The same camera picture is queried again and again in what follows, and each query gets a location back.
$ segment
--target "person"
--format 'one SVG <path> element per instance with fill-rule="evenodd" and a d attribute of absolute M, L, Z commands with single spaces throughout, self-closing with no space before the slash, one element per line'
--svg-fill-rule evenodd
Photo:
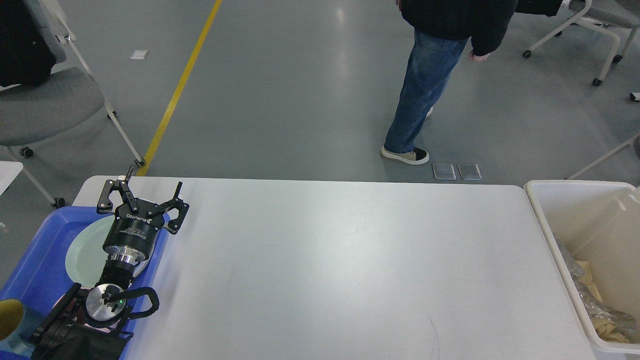
<path fill-rule="evenodd" d="M 429 154 L 415 146 L 425 118 L 442 95 L 471 38 L 471 61 L 485 61 L 502 43 L 518 0 L 396 0 L 414 27 L 404 84 L 380 154 L 421 165 Z"/>

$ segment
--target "blue tray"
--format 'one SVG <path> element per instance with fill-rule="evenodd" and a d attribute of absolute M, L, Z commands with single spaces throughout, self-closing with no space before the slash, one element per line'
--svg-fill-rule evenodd
<path fill-rule="evenodd" d="M 31 245 L 0 290 L 0 299 L 20 299 L 43 315 L 49 314 L 53 305 L 73 285 L 65 268 L 69 246 L 85 227 L 106 216 L 108 215 L 97 214 L 95 207 L 84 206 L 67 206 L 52 212 L 44 220 Z M 151 284 L 160 263 L 166 238 L 167 232 L 160 230 L 151 260 L 147 268 L 136 278 L 131 289 Z M 142 301 L 138 306 L 135 300 L 128 303 L 134 305 L 135 311 L 141 310 L 138 308 L 142 306 Z M 125 330 L 135 332 L 135 325 L 136 321 L 130 320 Z M 0 359 L 25 360 L 27 357 L 0 350 Z"/>

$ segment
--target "hand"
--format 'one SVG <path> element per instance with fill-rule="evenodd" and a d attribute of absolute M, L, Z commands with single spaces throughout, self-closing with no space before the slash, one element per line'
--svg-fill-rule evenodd
<path fill-rule="evenodd" d="M 491 55 L 491 53 L 488 53 L 487 55 L 476 56 L 474 55 L 474 51 L 471 50 L 471 52 L 469 53 L 469 60 L 480 63 L 487 60 L 489 58 L 489 55 Z"/>

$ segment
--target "yellow floor line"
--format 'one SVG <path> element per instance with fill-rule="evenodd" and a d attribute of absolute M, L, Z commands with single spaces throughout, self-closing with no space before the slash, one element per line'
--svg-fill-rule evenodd
<path fill-rule="evenodd" d="M 151 140 L 151 144 L 147 149 L 147 153 L 145 154 L 145 160 L 147 161 L 147 165 L 138 169 L 138 172 L 136 173 L 137 176 L 144 176 L 147 174 L 147 170 L 149 169 L 149 166 L 151 165 L 151 161 L 154 159 L 154 156 L 156 155 L 156 151 L 158 149 L 158 146 L 160 145 L 160 141 L 162 140 L 164 131 L 166 130 L 166 127 L 169 125 L 169 121 L 171 121 L 171 116 L 173 116 L 173 111 L 175 110 L 176 105 L 178 105 L 178 100 L 180 100 L 180 96 L 182 95 L 184 86 L 187 84 L 187 80 L 189 80 L 189 76 L 191 75 L 191 71 L 193 70 L 193 65 L 195 65 L 196 60 L 198 59 L 198 55 L 200 54 L 200 50 L 202 49 L 202 44 L 204 44 L 204 40 L 207 38 L 207 34 L 209 33 L 209 28 L 211 28 L 213 19 L 216 18 L 216 14 L 218 13 L 218 9 L 220 8 L 221 3 L 222 3 L 222 0 L 216 0 L 216 3 L 213 5 L 213 9 L 211 9 L 209 18 L 207 19 L 207 22 L 204 24 L 204 28 L 202 28 L 202 32 L 200 33 L 200 37 L 198 38 L 198 42 L 196 43 L 196 46 L 194 46 L 193 52 L 191 52 L 191 57 L 189 58 L 189 62 L 187 62 L 187 66 L 184 68 L 184 71 L 182 72 L 180 81 L 178 81 L 178 86 L 175 87 L 175 91 L 173 92 L 171 101 L 169 102 L 169 105 L 166 107 L 164 116 L 162 116 L 162 121 L 160 121 L 160 125 L 158 125 L 156 134 L 154 135 L 154 138 Z"/>

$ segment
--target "white table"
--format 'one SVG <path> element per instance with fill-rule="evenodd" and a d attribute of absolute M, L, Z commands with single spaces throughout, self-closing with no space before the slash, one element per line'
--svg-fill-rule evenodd
<path fill-rule="evenodd" d="M 22 171 L 22 163 L 17 161 L 0 161 L 0 195 Z"/>
<path fill-rule="evenodd" d="M 108 178 L 74 205 L 95 206 Z M 128 359 L 594 359 L 516 186 L 135 177 L 191 204 Z M 112 200 L 118 200 L 114 194 Z"/>

